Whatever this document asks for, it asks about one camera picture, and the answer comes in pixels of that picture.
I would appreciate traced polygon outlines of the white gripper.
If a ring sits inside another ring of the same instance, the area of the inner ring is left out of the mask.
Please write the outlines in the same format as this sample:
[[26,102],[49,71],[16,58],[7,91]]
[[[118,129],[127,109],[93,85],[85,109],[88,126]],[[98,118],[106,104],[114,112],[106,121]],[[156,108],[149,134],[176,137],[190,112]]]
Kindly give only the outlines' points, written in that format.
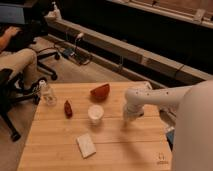
[[125,122],[132,122],[143,115],[144,110],[141,105],[126,104],[123,107],[123,119]]

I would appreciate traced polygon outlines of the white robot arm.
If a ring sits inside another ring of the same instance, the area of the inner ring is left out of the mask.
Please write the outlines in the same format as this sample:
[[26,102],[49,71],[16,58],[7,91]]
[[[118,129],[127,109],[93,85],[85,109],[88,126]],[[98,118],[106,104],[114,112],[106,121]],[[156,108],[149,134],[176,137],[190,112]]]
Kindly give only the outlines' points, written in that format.
[[213,171],[213,80],[157,90],[130,87],[125,99],[126,122],[143,114],[146,104],[177,109],[172,171]]

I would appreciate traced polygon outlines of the seated person's hand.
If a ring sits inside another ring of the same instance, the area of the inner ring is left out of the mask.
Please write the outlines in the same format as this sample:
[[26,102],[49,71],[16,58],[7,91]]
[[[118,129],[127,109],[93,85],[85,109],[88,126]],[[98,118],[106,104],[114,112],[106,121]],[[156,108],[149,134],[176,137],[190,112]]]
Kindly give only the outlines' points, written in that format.
[[7,38],[7,39],[11,39],[12,37],[14,37],[18,32],[20,31],[20,28],[19,27],[9,27],[5,30],[4,32],[4,36]]

